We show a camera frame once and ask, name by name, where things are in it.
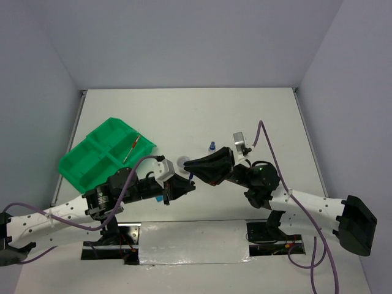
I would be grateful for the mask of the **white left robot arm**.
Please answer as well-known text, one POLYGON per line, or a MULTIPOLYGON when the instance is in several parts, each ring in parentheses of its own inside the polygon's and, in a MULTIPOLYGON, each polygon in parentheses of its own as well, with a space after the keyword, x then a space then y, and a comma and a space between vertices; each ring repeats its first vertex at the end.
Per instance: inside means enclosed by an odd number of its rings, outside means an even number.
POLYGON ((113 244, 121 237, 116 214, 123 204, 161 196, 164 204, 195 190, 195 184, 176 173, 164 181, 155 177, 138 179, 131 168, 121 168, 106 182, 83 195, 52 209, 41 211, 31 205, 23 207, 32 214, 12 217, 1 213, 1 266, 26 263, 26 258, 39 240, 54 244, 53 234, 68 227, 86 232, 98 232, 105 244, 113 244))

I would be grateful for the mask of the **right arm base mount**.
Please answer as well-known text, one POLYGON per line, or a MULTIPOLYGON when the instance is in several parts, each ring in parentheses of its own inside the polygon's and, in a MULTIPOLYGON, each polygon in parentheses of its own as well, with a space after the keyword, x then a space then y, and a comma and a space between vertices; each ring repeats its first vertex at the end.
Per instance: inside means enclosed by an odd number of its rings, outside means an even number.
POLYGON ((284 212, 272 211, 267 220, 247 220, 246 240, 251 257, 305 254, 301 235, 288 235, 279 227, 284 212))

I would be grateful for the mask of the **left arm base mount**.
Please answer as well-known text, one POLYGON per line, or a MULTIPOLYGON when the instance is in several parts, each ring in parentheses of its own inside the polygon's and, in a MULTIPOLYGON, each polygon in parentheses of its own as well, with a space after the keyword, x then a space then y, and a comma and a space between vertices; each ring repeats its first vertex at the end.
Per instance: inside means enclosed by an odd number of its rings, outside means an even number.
POLYGON ((123 265, 136 266, 139 261, 141 223, 118 222, 114 217, 100 232, 97 241, 85 241, 81 260, 117 260, 123 265))

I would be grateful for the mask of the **clear plastic bottle cap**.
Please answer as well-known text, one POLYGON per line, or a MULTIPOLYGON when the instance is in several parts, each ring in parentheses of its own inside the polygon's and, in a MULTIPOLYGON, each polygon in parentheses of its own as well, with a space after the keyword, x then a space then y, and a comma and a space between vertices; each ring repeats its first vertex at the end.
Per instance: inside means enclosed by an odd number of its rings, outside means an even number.
POLYGON ((185 163, 188 162, 188 161, 190 161, 190 158, 187 157, 187 156, 180 156, 180 157, 178 157, 176 163, 177 163, 177 166, 178 166, 179 171, 181 173, 187 173, 187 171, 184 169, 184 167, 185 167, 185 163))

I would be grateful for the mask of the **clear blue spray bottle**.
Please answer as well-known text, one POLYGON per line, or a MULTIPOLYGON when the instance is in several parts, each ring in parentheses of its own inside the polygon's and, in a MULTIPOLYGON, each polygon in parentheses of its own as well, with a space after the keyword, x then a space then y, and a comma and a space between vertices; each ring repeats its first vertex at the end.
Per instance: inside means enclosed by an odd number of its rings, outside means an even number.
POLYGON ((209 147, 208 147, 208 152, 209 152, 209 153, 213 153, 213 152, 215 152, 215 151, 216 151, 216 144, 215 144, 214 141, 212 141, 212 142, 210 143, 209 147))

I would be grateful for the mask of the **red gel pen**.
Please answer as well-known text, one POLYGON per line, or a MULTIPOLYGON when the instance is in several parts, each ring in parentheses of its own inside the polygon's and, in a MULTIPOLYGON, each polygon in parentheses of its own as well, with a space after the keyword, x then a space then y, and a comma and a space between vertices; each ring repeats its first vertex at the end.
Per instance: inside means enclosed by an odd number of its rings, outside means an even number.
POLYGON ((132 143, 132 146, 130 147, 130 150, 128 151, 127 155, 125 156, 125 158, 122 161, 122 164, 125 164, 127 159, 129 158, 131 152, 133 151, 133 149, 135 148, 135 146, 137 145, 138 141, 140 140, 141 135, 137 135, 137 137, 135 138, 134 142, 132 143))

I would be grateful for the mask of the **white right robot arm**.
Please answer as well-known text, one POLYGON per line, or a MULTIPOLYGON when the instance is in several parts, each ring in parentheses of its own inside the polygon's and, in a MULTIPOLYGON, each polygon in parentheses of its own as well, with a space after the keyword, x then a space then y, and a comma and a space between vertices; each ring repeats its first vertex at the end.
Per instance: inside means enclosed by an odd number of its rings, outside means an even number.
POLYGON ((359 197, 328 198, 285 189, 272 163, 248 159, 237 163, 228 147, 187 161, 184 169, 210 186, 228 181, 245 187, 251 206, 270 211, 266 232, 272 239, 323 235, 355 255, 371 253, 377 218, 359 197))

